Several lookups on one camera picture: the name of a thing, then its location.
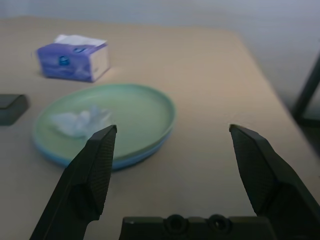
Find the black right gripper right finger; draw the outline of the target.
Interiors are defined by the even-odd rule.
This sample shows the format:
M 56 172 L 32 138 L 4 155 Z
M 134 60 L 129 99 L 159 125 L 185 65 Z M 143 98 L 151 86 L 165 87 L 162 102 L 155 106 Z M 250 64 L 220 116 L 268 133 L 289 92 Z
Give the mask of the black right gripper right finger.
M 257 132 L 229 127 L 239 174 L 258 217 L 279 240 L 318 240 L 320 206 L 293 168 Z

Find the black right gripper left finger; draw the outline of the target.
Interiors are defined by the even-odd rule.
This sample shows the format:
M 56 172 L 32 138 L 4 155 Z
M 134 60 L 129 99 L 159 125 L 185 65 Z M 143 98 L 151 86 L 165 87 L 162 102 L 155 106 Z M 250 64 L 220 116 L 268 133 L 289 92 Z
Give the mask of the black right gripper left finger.
M 96 133 L 63 171 L 32 240 L 82 240 L 103 213 L 112 172 L 117 127 Z

